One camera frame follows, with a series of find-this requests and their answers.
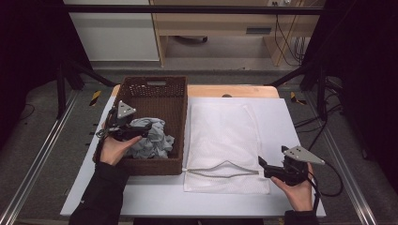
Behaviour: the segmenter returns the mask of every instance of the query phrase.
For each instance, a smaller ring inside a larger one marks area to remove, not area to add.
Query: wicker basket
[[[184,129],[187,116],[187,78],[127,77],[114,105],[122,100],[135,108],[134,118],[164,120],[164,133],[175,138],[169,158],[122,158],[117,164],[130,175],[178,175],[182,173]]]

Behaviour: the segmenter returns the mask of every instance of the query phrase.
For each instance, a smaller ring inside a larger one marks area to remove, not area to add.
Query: black cable
[[[276,19],[276,23],[275,23],[275,28],[278,27],[278,15],[276,15],[276,18],[277,18],[277,19]],[[279,47],[278,40],[276,39],[276,32],[277,32],[277,30],[275,29],[275,36],[274,36],[274,38],[275,38],[275,44],[276,44],[276,47],[278,47],[279,51],[281,52],[282,57],[283,57],[283,59],[284,59],[284,62],[286,62],[286,64],[289,65],[289,66],[295,66],[295,67],[300,66],[300,65],[293,65],[293,64],[290,64],[289,62],[287,62],[287,59],[286,59],[286,57],[284,57],[284,53],[283,53],[281,47]]]
[[[310,147],[308,148],[308,151],[311,152],[311,149],[313,148],[314,144],[316,143],[316,141],[318,140],[318,138],[321,136],[322,131],[325,129],[327,122],[328,122],[328,119],[325,121],[325,123],[324,123],[323,126],[321,127],[321,130],[319,130],[318,134],[315,136],[313,142],[310,144]]]
[[[335,106],[333,106],[332,108],[330,108],[327,113],[334,113],[337,109],[337,107],[341,106],[342,104],[337,104]],[[319,116],[311,118],[311,119],[306,119],[306,120],[302,120],[297,122],[295,125],[295,128],[300,128],[303,127],[305,125],[311,124],[313,121],[317,120],[319,118]]]
[[[299,45],[299,37],[296,37],[296,41],[295,41],[295,57],[298,57],[298,45]]]
[[[318,189],[318,181],[316,180],[316,177],[314,176],[313,173],[309,172],[308,173],[313,177],[313,180],[310,179],[310,177],[308,177],[308,173],[304,174],[304,172],[300,171],[298,168],[296,168],[295,166],[292,166],[290,164],[287,164],[290,168],[292,168],[293,170],[295,170],[302,178],[304,178],[306,181],[308,181],[311,186],[314,188],[315,190],[315,200],[314,200],[314,207],[313,210],[316,212],[317,208],[318,208],[318,204],[319,204],[319,200],[322,197],[322,193],[319,191]]]
[[[304,48],[305,48],[305,37],[302,38],[301,41],[301,49],[300,49],[300,63],[304,60]]]
[[[340,189],[339,189],[339,191],[338,191],[337,193],[335,193],[335,194],[327,194],[327,193],[323,193],[323,192],[321,192],[321,193],[322,193],[323,196],[326,196],[326,197],[336,197],[336,196],[339,196],[339,195],[343,192],[343,189],[344,189],[343,179],[342,179],[342,177],[340,176],[340,174],[337,172],[336,168],[334,168],[334,167],[333,167],[330,163],[328,163],[326,160],[324,160],[324,161],[325,161],[325,163],[326,163],[329,167],[331,167],[331,168],[334,170],[334,172],[336,173],[337,177],[339,178]]]
[[[32,105],[32,104],[25,104],[25,106],[30,106],[30,107],[32,107],[32,111],[31,111],[28,115],[26,115],[25,117],[20,118],[20,121],[26,119],[26,118],[29,117],[29,116],[31,116],[31,115],[33,114],[33,112],[36,110],[35,106]]]
[[[297,133],[310,133],[313,131],[316,131],[317,129],[320,129],[321,127],[317,127],[317,128],[313,128],[313,129],[309,129],[309,130],[301,130],[301,131],[297,131]]]
[[[325,101],[328,101],[329,98],[334,97],[334,96],[338,96],[338,94],[332,93],[332,94],[328,95],[327,97],[325,97]]]
[[[276,39],[276,32],[277,32],[277,30],[279,29],[280,32],[281,32],[281,34],[282,34],[282,36],[283,36],[284,42],[286,43],[287,48],[289,49],[289,51],[290,51],[290,53],[292,54],[293,58],[294,58],[296,61],[299,62],[299,60],[297,60],[296,57],[295,57],[295,55],[292,53],[292,50],[290,49],[289,43],[288,43],[286,37],[284,36],[284,33],[283,33],[283,31],[282,31],[282,28],[279,26],[278,14],[276,14],[275,16],[276,16],[276,22],[275,22],[275,43],[276,43],[276,46],[278,47],[279,51],[281,52],[282,57],[283,57],[283,59],[284,59],[284,61],[286,62],[287,65],[289,65],[289,66],[300,66],[300,64],[298,64],[298,65],[292,65],[292,64],[288,63],[287,60],[286,60],[286,57],[284,56],[284,53],[283,53],[281,47],[280,47],[279,44],[278,44],[278,41],[277,41],[277,39]]]

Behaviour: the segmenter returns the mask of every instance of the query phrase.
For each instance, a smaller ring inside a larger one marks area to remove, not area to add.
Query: white table
[[[112,95],[106,105],[100,123],[115,101]],[[282,166],[281,146],[299,145],[289,111],[284,99],[264,97],[189,97],[193,102],[234,102],[251,104],[258,120],[262,150],[269,165]],[[94,172],[92,156],[99,139],[93,138],[82,168],[68,195],[61,215],[69,216],[78,205],[86,186]],[[184,162],[189,149],[184,147]],[[131,177],[124,191],[121,214],[132,217],[178,217],[178,218],[265,218],[282,216],[291,206],[285,195],[272,182],[268,195],[205,194],[183,191],[184,173],[173,176],[135,176]],[[322,203],[317,215],[326,215]]]

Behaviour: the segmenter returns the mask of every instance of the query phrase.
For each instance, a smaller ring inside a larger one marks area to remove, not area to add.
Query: white cabinet
[[[147,0],[64,0],[77,5],[149,5]],[[90,61],[159,61],[151,14],[70,13]]]

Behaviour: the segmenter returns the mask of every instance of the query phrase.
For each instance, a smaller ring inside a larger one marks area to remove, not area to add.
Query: crumpled fabric
[[[174,137],[165,135],[163,128],[165,122],[158,118],[144,117],[132,120],[133,127],[144,127],[152,123],[147,138],[143,138],[133,145],[125,154],[125,157],[133,158],[168,158],[167,155],[173,150]]]

